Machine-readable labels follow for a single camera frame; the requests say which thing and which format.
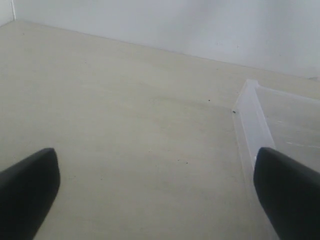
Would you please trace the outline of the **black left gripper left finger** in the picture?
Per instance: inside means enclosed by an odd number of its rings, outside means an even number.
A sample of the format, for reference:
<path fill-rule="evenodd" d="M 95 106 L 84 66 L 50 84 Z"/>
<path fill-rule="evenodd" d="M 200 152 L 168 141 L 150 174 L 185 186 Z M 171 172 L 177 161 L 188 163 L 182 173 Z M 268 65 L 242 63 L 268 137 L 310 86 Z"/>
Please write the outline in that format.
<path fill-rule="evenodd" d="M 43 148 L 0 173 L 0 238 L 32 240 L 58 194 L 54 148 Z"/>

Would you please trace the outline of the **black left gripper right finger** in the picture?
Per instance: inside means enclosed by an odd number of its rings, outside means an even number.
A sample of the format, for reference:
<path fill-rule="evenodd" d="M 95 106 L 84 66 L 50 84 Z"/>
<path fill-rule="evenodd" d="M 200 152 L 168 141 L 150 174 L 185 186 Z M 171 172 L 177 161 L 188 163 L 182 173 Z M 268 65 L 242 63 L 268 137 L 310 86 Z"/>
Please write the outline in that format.
<path fill-rule="evenodd" d="M 258 200 L 281 240 L 320 238 L 320 174 L 272 149 L 259 149 L 253 173 Z"/>

